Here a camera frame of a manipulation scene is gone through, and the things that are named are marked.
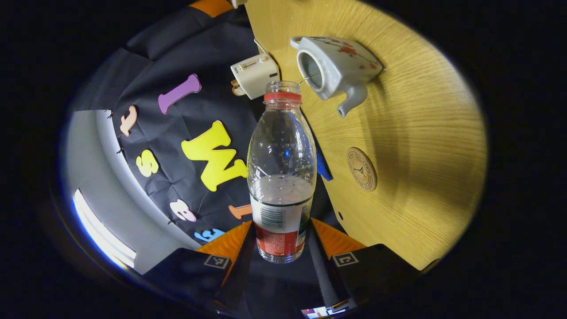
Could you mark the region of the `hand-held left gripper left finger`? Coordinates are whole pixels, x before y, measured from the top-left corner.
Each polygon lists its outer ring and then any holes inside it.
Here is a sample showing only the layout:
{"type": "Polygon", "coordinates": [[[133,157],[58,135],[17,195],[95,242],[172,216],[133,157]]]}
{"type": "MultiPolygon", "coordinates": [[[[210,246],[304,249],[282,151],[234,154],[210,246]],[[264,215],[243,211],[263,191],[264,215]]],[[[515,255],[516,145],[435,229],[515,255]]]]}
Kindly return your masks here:
{"type": "Polygon", "coordinates": [[[158,292],[194,309],[236,314],[255,242],[253,222],[244,222],[197,250],[176,249],[142,278],[158,292]]]}

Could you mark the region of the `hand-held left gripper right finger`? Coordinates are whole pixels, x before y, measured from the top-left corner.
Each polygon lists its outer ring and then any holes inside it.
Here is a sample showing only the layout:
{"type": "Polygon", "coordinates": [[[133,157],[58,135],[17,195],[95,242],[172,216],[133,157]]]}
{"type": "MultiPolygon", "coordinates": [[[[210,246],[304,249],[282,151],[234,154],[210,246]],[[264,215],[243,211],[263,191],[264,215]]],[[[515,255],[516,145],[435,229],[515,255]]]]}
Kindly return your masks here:
{"type": "Polygon", "coordinates": [[[365,246],[315,218],[308,248],[329,310],[384,300],[420,276],[420,270],[384,244],[365,246]]]}

